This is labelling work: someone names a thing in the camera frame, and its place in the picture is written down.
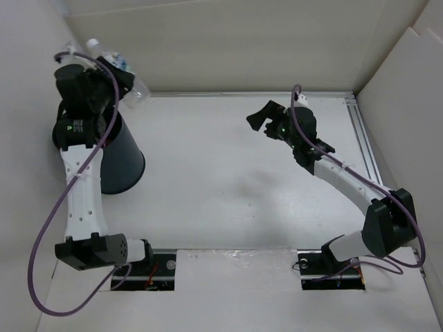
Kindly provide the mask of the clear bottle blue label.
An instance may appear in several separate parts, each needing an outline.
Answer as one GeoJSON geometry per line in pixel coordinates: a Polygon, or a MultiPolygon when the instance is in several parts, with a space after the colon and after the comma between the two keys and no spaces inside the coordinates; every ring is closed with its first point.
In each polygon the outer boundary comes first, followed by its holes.
{"type": "Polygon", "coordinates": [[[119,52],[107,48],[97,39],[89,39],[86,45],[92,57],[115,69],[114,75],[123,88],[120,93],[122,101],[128,108],[134,110],[148,99],[150,90],[119,52]]]}

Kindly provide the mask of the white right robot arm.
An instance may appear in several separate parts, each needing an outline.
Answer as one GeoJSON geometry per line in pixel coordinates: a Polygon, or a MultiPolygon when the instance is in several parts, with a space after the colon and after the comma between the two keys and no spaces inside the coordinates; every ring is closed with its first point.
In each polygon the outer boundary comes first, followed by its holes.
{"type": "Polygon", "coordinates": [[[286,108],[273,100],[247,116],[252,130],[289,145],[296,162],[348,198],[363,213],[359,231],[325,243],[320,264],[330,273],[354,257],[384,258],[417,237],[412,196],[381,187],[339,161],[333,147],[317,136],[317,121],[307,107],[286,108]]]}

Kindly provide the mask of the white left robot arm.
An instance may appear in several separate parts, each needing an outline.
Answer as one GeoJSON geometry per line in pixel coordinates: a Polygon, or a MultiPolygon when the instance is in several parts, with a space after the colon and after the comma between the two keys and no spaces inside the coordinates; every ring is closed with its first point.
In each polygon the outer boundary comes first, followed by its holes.
{"type": "Polygon", "coordinates": [[[144,275],[154,267],[148,240],[111,234],[102,208],[103,195],[130,190],[145,171],[145,157],[118,111],[135,76],[102,55],[96,61],[93,68],[67,64],[55,72],[62,101],[52,139],[70,187],[65,239],[55,255],[76,270],[130,263],[144,275]]]}

